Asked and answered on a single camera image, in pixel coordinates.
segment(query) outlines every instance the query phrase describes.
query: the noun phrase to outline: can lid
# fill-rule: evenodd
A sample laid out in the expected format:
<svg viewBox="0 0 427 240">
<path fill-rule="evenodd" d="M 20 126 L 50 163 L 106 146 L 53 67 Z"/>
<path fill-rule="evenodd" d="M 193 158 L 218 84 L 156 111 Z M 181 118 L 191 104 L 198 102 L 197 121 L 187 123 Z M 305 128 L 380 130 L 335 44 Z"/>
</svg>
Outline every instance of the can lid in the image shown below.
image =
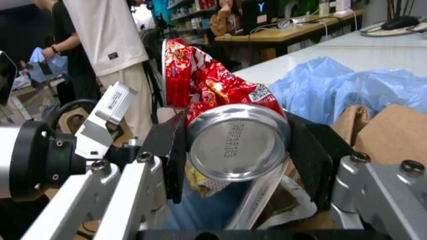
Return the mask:
<svg viewBox="0 0 427 240">
<path fill-rule="evenodd" d="M 161 87 L 162 87 L 162 98 L 164 106 L 168 106 L 168 99 L 166 95 L 166 42 L 168 40 L 164 39 L 163 44 L 161 45 Z"/>
<path fill-rule="evenodd" d="M 229 104 L 199 115 L 187 127 L 188 160 L 220 181 L 258 178 L 286 157 L 291 128 L 277 112 L 255 104 Z"/>
</svg>

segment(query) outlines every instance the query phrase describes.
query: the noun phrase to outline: laptop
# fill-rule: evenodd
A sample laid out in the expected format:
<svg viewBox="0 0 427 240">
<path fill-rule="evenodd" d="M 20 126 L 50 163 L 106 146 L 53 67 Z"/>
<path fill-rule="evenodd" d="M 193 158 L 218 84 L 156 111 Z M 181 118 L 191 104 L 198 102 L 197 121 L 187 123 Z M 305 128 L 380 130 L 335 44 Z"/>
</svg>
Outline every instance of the laptop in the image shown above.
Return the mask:
<svg viewBox="0 0 427 240">
<path fill-rule="evenodd" d="M 257 27 L 277 22 L 278 7 L 279 0 L 244 0 L 241 3 L 244 33 L 248 35 Z"/>
</svg>

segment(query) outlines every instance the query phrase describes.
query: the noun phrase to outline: woman sitting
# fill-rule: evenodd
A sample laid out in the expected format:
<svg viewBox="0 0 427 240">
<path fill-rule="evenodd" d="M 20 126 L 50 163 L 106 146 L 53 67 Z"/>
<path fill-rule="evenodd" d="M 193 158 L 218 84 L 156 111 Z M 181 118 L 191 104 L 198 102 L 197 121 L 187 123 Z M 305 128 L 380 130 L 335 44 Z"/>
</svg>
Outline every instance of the woman sitting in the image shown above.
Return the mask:
<svg viewBox="0 0 427 240">
<path fill-rule="evenodd" d="M 217 0 L 218 13 L 210 18 L 210 29 L 215 36 L 220 37 L 225 34 L 233 34 L 241 29 L 241 9 L 236 0 Z"/>
</svg>

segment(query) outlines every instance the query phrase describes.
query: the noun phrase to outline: black t-shirt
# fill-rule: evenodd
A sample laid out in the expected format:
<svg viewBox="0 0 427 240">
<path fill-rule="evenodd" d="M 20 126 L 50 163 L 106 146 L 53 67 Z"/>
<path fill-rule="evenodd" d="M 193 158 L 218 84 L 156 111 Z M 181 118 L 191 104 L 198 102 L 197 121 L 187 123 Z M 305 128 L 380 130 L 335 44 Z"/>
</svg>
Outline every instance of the black t-shirt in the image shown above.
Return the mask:
<svg viewBox="0 0 427 240">
<path fill-rule="evenodd" d="M 53 16 L 53 34 L 55 43 L 61 43 L 68 39 L 76 30 L 67 8 L 62 2 L 57 2 L 52 8 Z M 89 74 L 93 72 L 91 63 L 85 53 L 82 45 L 61 52 L 63 56 L 68 57 L 68 73 L 72 75 Z"/>
</svg>

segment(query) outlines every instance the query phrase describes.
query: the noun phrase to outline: blue plastic bag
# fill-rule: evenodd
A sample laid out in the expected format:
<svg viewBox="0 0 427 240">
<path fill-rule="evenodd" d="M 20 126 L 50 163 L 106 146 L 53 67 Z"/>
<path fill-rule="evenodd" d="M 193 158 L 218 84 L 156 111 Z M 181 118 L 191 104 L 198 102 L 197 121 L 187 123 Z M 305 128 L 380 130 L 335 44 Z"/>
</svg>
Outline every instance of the blue plastic bag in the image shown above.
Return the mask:
<svg viewBox="0 0 427 240">
<path fill-rule="evenodd" d="M 40 47 L 36 47 L 29 59 L 28 65 L 30 65 L 29 74 L 31 76 L 31 79 L 35 80 L 38 83 L 43 83 L 68 71 L 68 58 L 66 56 L 55 55 L 47 61 L 47 64 L 49 65 L 50 70 L 52 71 L 52 74 L 44 75 L 42 69 L 38 65 L 38 62 L 42 62 L 45 60 L 42 51 L 43 49 L 41 49 Z"/>
<path fill-rule="evenodd" d="M 406 70 L 355 72 L 330 57 L 297 65 L 270 86 L 289 112 L 333 124 L 351 105 L 365 106 L 374 117 L 390 104 L 427 114 L 427 78 Z"/>
</svg>

